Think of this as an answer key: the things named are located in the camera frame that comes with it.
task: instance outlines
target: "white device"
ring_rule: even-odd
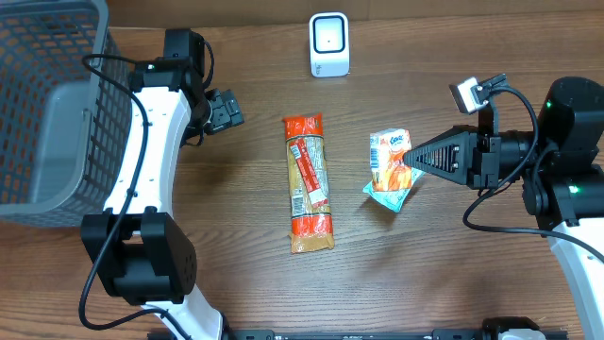
[[[340,12],[317,13],[310,18],[309,31],[312,75],[347,75],[350,70],[348,18]]]

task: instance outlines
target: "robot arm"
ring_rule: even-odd
[[[172,217],[178,150],[191,138],[198,136],[200,145],[204,135],[243,123],[231,91],[205,92],[212,70],[203,81],[204,44],[190,30],[168,30],[164,57],[138,62],[130,76],[129,87],[143,104],[148,120],[146,149],[119,237],[109,240],[109,250],[97,271],[110,296],[145,310],[162,311],[156,315],[182,340],[182,333],[196,340],[219,340],[226,322],[195,284],[193,244]],[[131,114],[120,174],[104,212],[86,215],[82,221],[82,242],[93,262],[107,242],[117,212],[125,205],[141,153],[143,118],[134,103]],[[134,234],[141,236],[141,243],[124,242]]]
[[[583,218],[574,227],[560,223],[554,231],[576,237],[604,253],[604,217]],[[600,338],[604,334],[604,264],[568,241],[553,237],[547,241],[568,281],[585,338]]]
[[[552,84],[535,131],[499,132],[493,98],[504,87],[526,101],[508,87],[505,75],[452,85],[460,111],[478,112],[478,126],[453,127],[408,152],[404,162],[471,189],[489,190],[490,196],[506,181],[522,177],[523,200],[539,229],[474,225],[467,215],[476,205],[463,222],[475,230],[547,236],[586,338],[599,339],[604,336],[604,173],[593,161],[604,131],[604,88],[585,78],[561,78]]]

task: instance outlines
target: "juice pouch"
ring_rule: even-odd
[[[371,174],[374,192],[391,192],[411,188],[411,168],[403,162],[411,150],[409,132],[389,128],[369,137]]]
[[[292,253],[333,249],[321,113],[283,121],[292,200]]]

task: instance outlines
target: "wire mesh basket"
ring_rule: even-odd
[[[130,100],[80,60],[118,55],[104,1],[0,5],[0,219],[77,226],[118,176]],[[127,66],[93,65],[122,84]]]

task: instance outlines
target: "wooden table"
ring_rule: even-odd
[[[449,83],[505,72],[537,109],[558,77],[604,83],[603,23],[604,12],[352,23],[350,75],[333,79],[310,76],[306,25],[199,29],[216,56],[213,85],[235,92],[246,119],[200,148],[183,148],[176,170],[175,218],[195,245],[197,284],[208,301],[236,328],[411,332],[525,315],[581,338],[546,241],[462,225],[475,192],[425,176],[394,214],[361,189],[370,178],[369,133],[408,128],[418,145],[476,123],[457,112]],[[112,34],[125,56],[161,55],[160,30]],[[503,129],[530,129],[516,99],[498,103]],[[336,247],[291,255],[281,118],[318,111]],[[476,220],[535,227],[520,194],[513,186],[479,208]],[[0,338],[141,339],[162,329],[154,316],[112,331],[85,329],[76,310],[91,262],[78,229],[1,228]],[[91,320],[135,310],[94,286]]]

